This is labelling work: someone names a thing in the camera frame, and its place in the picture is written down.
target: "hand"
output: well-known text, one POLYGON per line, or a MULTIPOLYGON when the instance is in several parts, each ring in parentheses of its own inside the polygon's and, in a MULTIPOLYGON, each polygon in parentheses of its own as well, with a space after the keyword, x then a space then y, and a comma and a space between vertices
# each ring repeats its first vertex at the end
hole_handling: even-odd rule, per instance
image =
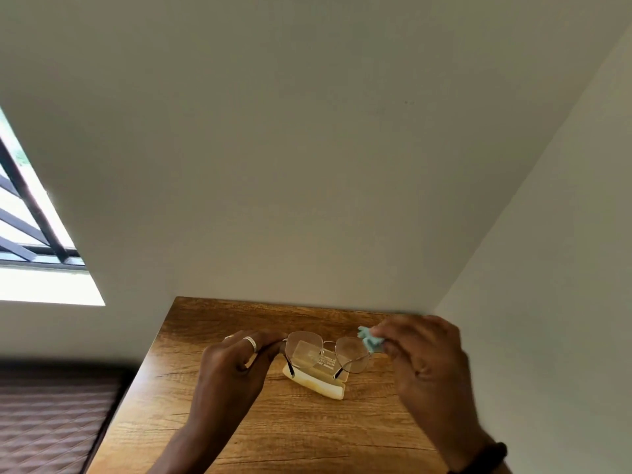
POLYGON ((437 316, 394 315, 371 334, 386 338, 383 348, 402 404, 447 466, 455 472, 466 468, 494 441, 478 422, 459 328, 437 316))
POLYGON ((209 468, 257 399, 286 336, 277 331, 242 330, 204 350, 186 425, 150 473, 203 473, 209 468), (254 349, 246 336, 258 348, 248 368, 254 349))

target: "blue microfiber cloth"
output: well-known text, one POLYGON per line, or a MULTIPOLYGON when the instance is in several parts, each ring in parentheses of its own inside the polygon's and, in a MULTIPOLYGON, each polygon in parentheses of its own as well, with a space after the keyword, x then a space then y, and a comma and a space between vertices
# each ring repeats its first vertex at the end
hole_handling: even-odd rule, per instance
POLYGON ((366 326, 358 327, 358 337, 362 339, 367 351, 369 353, 383 353, 382 343, 384 342, 384 338, 371 336, 368 330, 369 328, 366 326))

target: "wooden table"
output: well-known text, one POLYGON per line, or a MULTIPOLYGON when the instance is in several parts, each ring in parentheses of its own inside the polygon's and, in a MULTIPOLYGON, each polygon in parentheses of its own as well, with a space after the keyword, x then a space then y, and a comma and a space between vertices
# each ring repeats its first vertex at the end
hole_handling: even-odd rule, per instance
MULTIPOLYGON (((186 421, 201 352, 240 329, 356 335, 383 313, 176 298, 90 467, 90 474, 144 473, 186 421)), ((335 401, 287 379, 273 362, 249 414, 212 473, 445 473, 430 441, 394 390, 388 358, 350 375, 335 401)))

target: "silver ring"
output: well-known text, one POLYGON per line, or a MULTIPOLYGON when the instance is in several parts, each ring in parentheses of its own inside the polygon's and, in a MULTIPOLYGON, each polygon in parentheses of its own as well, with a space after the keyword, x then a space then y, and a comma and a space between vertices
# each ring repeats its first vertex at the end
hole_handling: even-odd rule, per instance
POLYGON ((246 339, 250 342, 250 344, 252 344, 252 348, 255 350, 255 354, 257 354, 257 343, 255 342, 255 340, 252 339, 250 336, 246 336, 243 339, 246 339))

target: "black bracelet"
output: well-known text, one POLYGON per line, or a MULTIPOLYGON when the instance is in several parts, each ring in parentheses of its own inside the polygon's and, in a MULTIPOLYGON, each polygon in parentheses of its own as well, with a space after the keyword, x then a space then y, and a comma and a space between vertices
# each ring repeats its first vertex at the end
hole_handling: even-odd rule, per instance
POLYGON ((459 474, 492 474, 494 469, 502 464, 507 457, 507 446, 502 442, 487 446, 478 453, 472 463, 459 474))

